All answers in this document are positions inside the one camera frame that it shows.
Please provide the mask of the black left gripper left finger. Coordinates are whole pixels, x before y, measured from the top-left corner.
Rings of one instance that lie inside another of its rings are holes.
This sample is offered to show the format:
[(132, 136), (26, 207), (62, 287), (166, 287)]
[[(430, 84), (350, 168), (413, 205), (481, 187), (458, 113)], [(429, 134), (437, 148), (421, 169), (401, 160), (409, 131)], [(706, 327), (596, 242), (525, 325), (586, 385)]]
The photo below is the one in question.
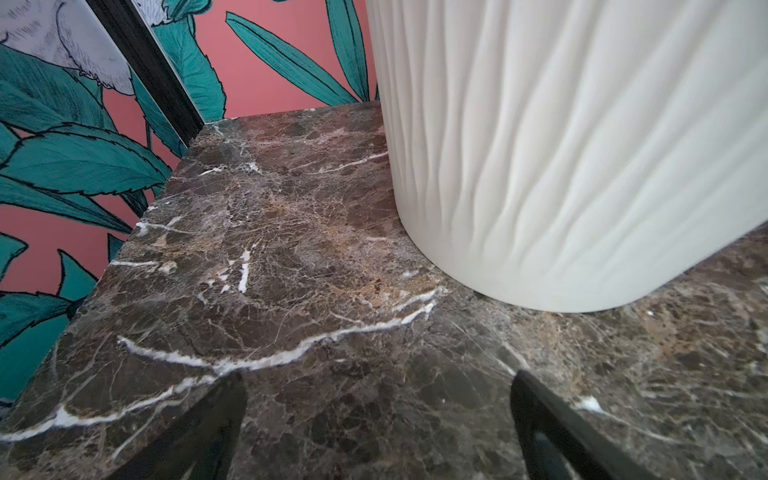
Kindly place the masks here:
[(226, 479), (247, 406), (238, 372), (218, 380), (208, 393), (111, 479)]

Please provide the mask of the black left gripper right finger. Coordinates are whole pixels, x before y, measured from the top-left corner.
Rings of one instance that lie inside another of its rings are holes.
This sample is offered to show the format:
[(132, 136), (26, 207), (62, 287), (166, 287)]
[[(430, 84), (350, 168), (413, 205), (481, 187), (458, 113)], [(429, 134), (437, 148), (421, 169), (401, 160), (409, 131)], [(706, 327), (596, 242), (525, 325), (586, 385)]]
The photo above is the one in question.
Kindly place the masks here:
[(530, 479), (654, 479), (532, 373), (520, 370), (510, 409)]

